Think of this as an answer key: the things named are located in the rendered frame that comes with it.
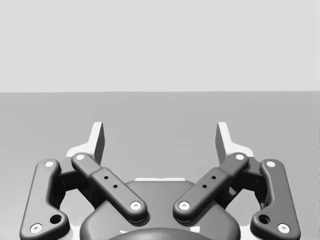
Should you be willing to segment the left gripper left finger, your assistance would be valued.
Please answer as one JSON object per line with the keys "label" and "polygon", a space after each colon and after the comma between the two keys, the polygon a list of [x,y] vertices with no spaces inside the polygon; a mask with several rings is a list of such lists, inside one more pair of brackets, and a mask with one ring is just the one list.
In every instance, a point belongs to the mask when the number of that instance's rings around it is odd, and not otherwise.
{"label": "left gripper left finger", "polygon": [[110,169],[101,166],[104,148],[103,123],[95,122],[88,141],[70,148],[62,162],[51,158],[37,163],[19,230],[20,240],[65,237],[71,225],[60,207],[66,192],[75,189],[94,208],[107,201],[131,223],[148,216],[146,202]]}

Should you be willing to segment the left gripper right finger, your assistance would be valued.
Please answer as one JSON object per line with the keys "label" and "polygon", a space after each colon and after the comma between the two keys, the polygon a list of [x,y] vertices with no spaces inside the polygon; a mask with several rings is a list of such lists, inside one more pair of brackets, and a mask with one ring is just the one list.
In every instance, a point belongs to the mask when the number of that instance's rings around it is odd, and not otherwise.
{"label": "left gripper right finger", "polygon": [[260,240],[300,240],[300,225],[284,164],[261,162],[253,151],[232,141],[227,123],[218,122],[215,147],[219,166],[209,170],[173,204],[182,223],[194,220],[212,201],[226,208],[242,190],[254,192],[260,210],[249,225]]}

